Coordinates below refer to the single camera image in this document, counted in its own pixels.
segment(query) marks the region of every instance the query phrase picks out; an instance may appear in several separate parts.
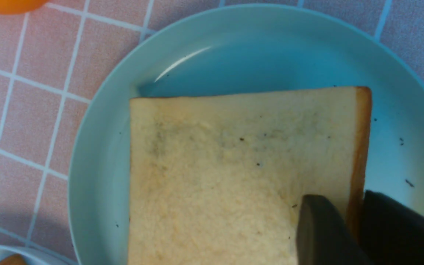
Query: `plate rim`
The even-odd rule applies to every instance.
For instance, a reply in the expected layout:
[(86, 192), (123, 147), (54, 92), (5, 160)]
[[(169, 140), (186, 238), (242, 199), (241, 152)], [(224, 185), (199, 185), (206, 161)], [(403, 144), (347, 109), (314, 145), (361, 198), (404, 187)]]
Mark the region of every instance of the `plate rim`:
[(314, 15), (316, 17), (321, 17), (327, 20), (330, 20), (332, 22), (336, 22), (340, 27), (346, 27), (347, 29), (352, 30), (353, 32), (355, 32), (356, 34), (364, 37), (367, 41), (372, 42), (373, 44), (375, 44), (378, 48), (382, 49), (387, 55), (389, 55), (390, 57), (394, 58), (396, 60), (397, 63), (399, 63), (399, 65), (401, 65), (403, 67), (403, 69), (405, 69), (413, 78), (414, 80), (418, 83), (418, 85), (423, 89), (424, 91), (424, 82), (422, 81), (422, 79), (419, 77), (419, 75), (416, 74), (416, 72), (407, 64), (405, 63), (405, 61), (403, 61), (397, 54), (395, 54), (395, 52), (393, 52), (392, 50), (390, 50), (387, 46), (385, 46), (384, 44), (382, 44), (381, 42), (377, 41), (373, 36), (369, 35), (368, 33), (362, 31), (361, 29), (355, 27), (354, 25), (349, 24), (348, 22), (345, 22), (339, 18), (336, 17), (332, 17), (331, 15), (327, 15), (315, 10), (310, 10), (310, 9), (306, 9), (304, 7), (297, 7), (297, 6), (286, 6), (286, 5), (280, 5), (280, 4), (269, 4), (269, 3), (251, 3), (251, 4), (239, 4), (239, 5), (231, 5), (231, 6), (225, 6), (225, 7), (216, 7), (210, 10), (205, 10), (193, 15), (190, 15), (188, 17), (182, 18), (181, 20), (175, 21), (172, 24), (160, 29), (158, 32), (156, 32), (154, 35), (152, 35), (151, 37), (149, 37), (148, 39), (144, 40), (143, 42), (141, 42), (140, 44), (138, 44), (133, 50), (131, 50), (113, 69), (112, 71), (108, 74), (108, 76), (105, 78), (105, 80), (101, 83), (101, 86), (99, 86), (98, 91), (96, 92), (96, 94), (94, 95), (93, 99), (90, 101), (88, 108), (86, 109), (86, 112), (83, 116), (83, 119), (79, 125), (78, 131), (76, 133), (76, 138), (73, 144), (73, 149), (72, 149), (72, 156), (70, 158), (70, 166), (69, 166), (69, 170), (68, 170), (68, 181), (67, 181), (67, 210), (68, 210), (68, 223), (69, 223), (69, 228), (70, 228), (70, 236), (71, 236), (71, 240), (73, 243), (73, 247), (74, 247), (74, 252), (76, 254), (76, 258), (79, 262), (80, 265), (82, 265), (81, 262), (81, 258), (79, 256), (78, 253), (78, 248), (77, 248), (77, 244), (76, 244), (76, 240), (74, 237), (74, 233), (73, 233), (73, 221), (72, 221), (72, 208), (70, 207), (70, 202), (71, 202), (71, 182), (72, 182), (72, 165), (73, 165), (73, 161), (74, 161), (74, 157), (75, 157), (75, 153), (77, 150), (77, 146), (78, 146), (78, 140), (79, 140), (79, 136), (80, 136), (80, 132), (83, 130), (84, 126), (85, 126), (85, 121), (86, 121), (86, 117), (88, 116), (89, 112), (91, 111), (91, 108), (93, 106), (93, 103), (98, 100), (99, 94), (100, 92), (105, 89), (106, 84), (110, 82), (110, 79), (112, 78), (113, 74), (120, 68), (122, 67), (122, 65), (125, 63), (125, 61), (131, 57), (133, 55), (133, 53), (137, 52), (137, 50), (139, 50), (141, 47), (143, 47), (144, 45), (148, 45), (148, 43), (150, 43), (152, 40), (154, 40), (155, 38), (157, 38), (159, 35), (163, 34), (164, 32), (178, 27), (181, 24), (183, 24), (184, 22), (187, 22), (189, 20), (194, 20), (197, 17), (200, 17), (202, 15), (207, 15), (210, 13), (215, 13), (215, 12), (223, 12), (224, 10), (240, 10), (240, 9), (253, 9), (253, 8), (276, 8), (276, 9), (282, 9), (282, 10), (288, 10), (290, 12), (301, 12), (301, 13), (305, 13), (307, 15)]

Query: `bread crust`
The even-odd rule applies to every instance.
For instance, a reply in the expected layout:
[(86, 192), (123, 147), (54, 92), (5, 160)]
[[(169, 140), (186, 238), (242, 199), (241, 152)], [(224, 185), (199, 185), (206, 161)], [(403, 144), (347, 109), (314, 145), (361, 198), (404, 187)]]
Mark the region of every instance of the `bread crust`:
[(348, 204), (346, 223), (348, 229), (359, 242), (360, 215), (362, 210), (365, 182), (365, 166), (369, 148), (371, 127), (372, 92), (368, 87), (356, 87), (357, 102), (357, 134), (355, 137), (355, 156), (353, 161), (353, 174), (351, 176), (350, 201)]

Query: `white bowl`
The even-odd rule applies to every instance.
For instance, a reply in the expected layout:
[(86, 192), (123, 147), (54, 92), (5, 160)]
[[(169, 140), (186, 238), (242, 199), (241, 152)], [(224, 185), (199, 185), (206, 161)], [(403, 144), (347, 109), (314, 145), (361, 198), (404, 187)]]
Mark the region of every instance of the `white bowl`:
[(27, 265), (66, 265), (61, 260), (33, 248), (0, 245), (0, 261), (13, 254), (22, 255)]

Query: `black speck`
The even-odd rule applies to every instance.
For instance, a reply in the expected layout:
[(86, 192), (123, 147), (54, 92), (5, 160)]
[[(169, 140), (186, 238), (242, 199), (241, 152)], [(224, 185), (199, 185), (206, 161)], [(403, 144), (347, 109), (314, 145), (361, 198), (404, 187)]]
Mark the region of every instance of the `black speck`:
[(411, 183), (408, 179), (406, 179), (406, 180), (405, 180), (405, 182), (406, 182), (408, 185), (410, 185), (412, 188), (414, 188), (414, 187), (415, 187), (415, 185), (413, 185), (413, 183)]

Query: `tile grout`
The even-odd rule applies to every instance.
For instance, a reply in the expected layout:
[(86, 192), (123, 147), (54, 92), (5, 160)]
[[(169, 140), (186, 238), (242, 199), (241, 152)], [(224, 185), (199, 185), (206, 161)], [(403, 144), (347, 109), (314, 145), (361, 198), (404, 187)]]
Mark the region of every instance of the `tile grout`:
[(385, 21), (387, 20), (387, 16), (389, 15), (391, 5), (392, 5), (392, 0), (385, 0), (384, 7), (382, 8), (381, 16), (379, 17), (379, 22), (377, 23), (377, 27), (375, 28), (375, 32), (374, 32), (374, 38), (378, 42), (380, 42), (382, 31), (384, 30)]
[(27, 239), (25, 239), (24, 237), (19, 236), (19, 235), (15, 234), (15, 233), (12, 233), (12, 232), (4, 229), (4, 228), (1, 228), (0, 227), (0, 233), (2, 233), (4, 235), (7, 235), (9, 237), (12, 237), (12, 238), (20, 241), (21, 243), (28, 243), (29, 247), (34, 247), (34, 248), (36, 248), (36, 249), (38, 249), (38, 250), (40, 250), (42, 252), (45, 252), (45, 253), (47, 253), (49, 255), (52, 255), (55, 258), (58, 258), (58, 259), (66, 262), (66, 263), (68, 263), (70, 265), (78, 265), (78, 263), (75, 260), (72, 260), (70, 258), (67, 258), (67, 257), (65, 257), (64, 255), (62, 255), (60, 253), (57, 253), (57, 252), (55, 252), (53, 250), (50, 250), (50, 249), (45, 248), (45, 247), (43, 247), (41, 245), (38, 245), (37, 243), (34, 243), (32, 241), (27, 242)]
[[(70, 8), (70, 7), (64, 7), (62, 5), (58, 5), (58, 4), (54, 4), (54, 3), (47, 3), (47, 4), (45, 4), (45, 7), (52, 8), (52, 9), (55, 9), (55, 10), (59, 10), (59, 11), (66, 12), (66, 13), (70, 13), (70, 14), (73, 14), (73, 15), (83, 15), (84, 14), (80, 10), (76, 10), (76, 9)], [(93, 14), (93, 13), (89, 13), (87, 11), (86, 11), (85, 15), (86, 15), (87, 18), (90, 18), (92, 20), (104, 22), (106, 24), (115, 25), (115, 26), (118, 26), (118, 27), (123, 27), (123, 28), (127, 28), (127, 29), (130, 29), (130, 30), (138, 31), (138, 32), (145, 31), (148, 34), (154, 34), (156, 32), (155, 30), (144, 28), (144, 27), (139, 26), (139, 25), (131, 24), (129, 22), (124, 22), (124, 21), (121, 21), (121, 20), (115, 20), (115, 19), (109, 18), (109, 17), (103, 17), (102, 15), (96, 15), (96, 14)]]
[(304, 2), (304, 0), (299, 0), (297, 2), (297, 7), (303, 7), (303, 2)]
[(61, 122), (62, 115), (63, 115), (63, 109), (64, 109), (64, 105), (65, 105), (65, 100), (66, 100), (66, 94), (68, 92), (71, 76), (73, 74), (74, 64), (76, 63), (76, 57), (78, 56), (78, 50), (79, 50), (79, 47), (80, 47), (81, 36), (82, 36), (83, 30), (84, 30), (84, 23), (86, 22), (86, 15), (88, 13), (89, 1), (90, 0), (86, 0), (84, 2), (83, 12), (82, 12), (82, 15), (81, 15), (81, 20), (79, 22), (78, 32), (76, 34), (76, 41), (74, 43), (73, 53), (71, 55), (70, 64), (68, 66), (68, 72), (66, 74), (66, 78), (65, 78), (65, 82), (64, 82), (64, 86), (63, 86), (62, 98), (60, 100), (60, 107), (59, 107), (59, 111), (57, 113), (57, 119), (55, 120), (52, 138), (50, 139), (49, 152), (47, 154), (47, 159), (45, 160), (45, 169), (43, 170), (43, 173), (42, 173), (42, 180), (40, 181), (39, 189), (37, 191), (37, 198), (35, 199), (35, 205), (34, 205), (32, 220), (31, 220), (31, 223), (29, 225), (29, 230), (27, 231), (27, 243), (25, 245), (26, 247), (29, 246), (29, 242), (32, 238), (32, 232), (33, 232), (34, 227), (35, 227), (35, 222), (37, 220), (37, 215), (39, 213), (40, 201), (42, 200), (42, 194), (43, 194), (43, 190), (44, 190), (44, 187), (45, 187), (45, 182), (47, 181), (48, 168), (50, 167), (50, 162), (52, 160), (53, 150), (54, 150), (55, 142), (57, 141), (57, 135), (58, 135), (58, 132), (59, 132), (60, 122)]
[[(9, 72), (5, 72), (3, 70), (0, 70), (0, 75), (2, 75), (3, 77), (7, 77), (7, 78), (13, 78), (15, 81), (23, 82), (24, 84), (28, 84), (28, 85), (43, 89), (45, 91), (52, 92), (52, 93), (57, 94), (57, 95), (61, 95), (63, 93), (63, 91), (61, 89), (50, 87), (48, 85), (29, 80), (25, 77), (13, 75), (13, 74), (11, 74)], [(78, 96), (78, 95), (70, 93), (70, 92), (66, 93), (66, 97), (69, 98), (69, 99), (74, 99), (74, 100), (77, 100), (77, 101), (80, 101), (80, 102), (83, 102), (83, 103), (87, 103), (87, 104), (91, 103), (90, 99), (83, 98), (81, 96)]]
[(148, 24), (150, 23), (150, 17), (153, 9), (153, 3), (155, 0), (148, 1), (148, 5), (146, 7), (145, 17), (143, 18), (143, 28), (140, 34), (140, 38), (138, 39), (138, 43), (142, 43), (145, 40), (146, 31), (148, 30)]
[(57, 172), (57, 171), (55, 171), (55, 170), (53, 170), (51, 168), (47, 168), (46, 169), (44, 166), (42, 166), (40, 164), (37, 164), (35, 162), (32, 162), (30, 160), (27, 160), (25, 158), (22, 158), (20, 156), (15, 155), (15, 154), (9, 153), (9, 152), (4, 151), (2, 149), (0, 149), (0, 155), (5, 156), (7, 158), (10, 158), (10, 159), (12, 159), (14, 161), (17, 161), (17, 162), (19, 162), (21, 164), (24, 164), (26, 166), (33, 167), (33, 168), (38, 169), (40, 171), (47, 170), (48, 173), (50, 173), (50, 174), (52, 174), (54, 176), (57, 176), (57, 177), (59, 177), (61, 179), (64, 179), (64, 180), (68, 180), (68, 176), (66, 176), (66, 175), (64, 175), (62, 173), (59, 173), (59, 172)]
[[(21, 56), (22, 44), (24, 43), (24, 37), (25, 37), (26, 29), (27, 29), (28, 20), (29, 20), (29, 13), (26, 13), (24, 15), (24, 21), (22, 23), (22, 29), (21, 29), (21, 33), (19, 35), (19, 41), (18, 41), (18, 44), (17, 44), (17, 51), (15, 53), (14, 65), (12, 67), (12, 75), (15, 75), (15, 71), (17, 70), (17, 66), (19, 65), (19, 59), (20, 59), (20, 56)], [(14, 86), (14, 78), (11, 78), (10, 82), (9, 82), (9, 86), (7, 88), (6, 99), (4, 101), (4, 106), (3, 106), (3, 113), (1, 115), (1, 120), (0, 120), (0, 142), (1, 142), (2, 134), (3, 134), (3, 130), (4, 130), (4, 124), (6, 122), (7, 109), (9, 108), (9, 102), (10, 102), (13, 86)]]

